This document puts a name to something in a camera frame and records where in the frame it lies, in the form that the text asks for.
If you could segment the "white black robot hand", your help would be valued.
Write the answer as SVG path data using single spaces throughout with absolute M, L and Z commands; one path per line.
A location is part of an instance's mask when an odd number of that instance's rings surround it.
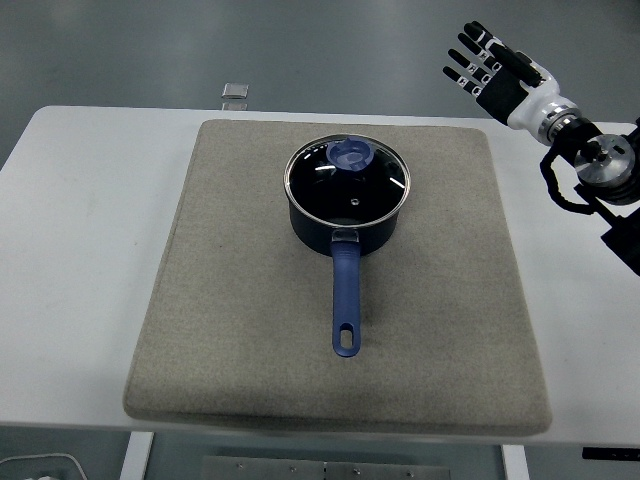
M 459 68 L 445 66 L 443 73 L 499 123 L 550 145 L 566 123 L 582 116 L 548 70 L 479 22 L 465 24 L 458 40 L 466 51 L 448 55 Z

